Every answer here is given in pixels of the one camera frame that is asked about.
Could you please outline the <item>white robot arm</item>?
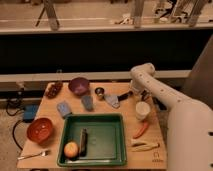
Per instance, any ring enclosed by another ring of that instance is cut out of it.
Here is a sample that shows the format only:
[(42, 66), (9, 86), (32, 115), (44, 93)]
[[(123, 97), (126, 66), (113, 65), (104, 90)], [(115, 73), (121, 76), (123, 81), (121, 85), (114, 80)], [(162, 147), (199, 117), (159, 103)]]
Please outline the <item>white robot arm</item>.
[(169, 109), (167, 171), (213, 171), (213, 110), (153, 77), (145, 63), (130, 70), (135, 94), (148, 90)]

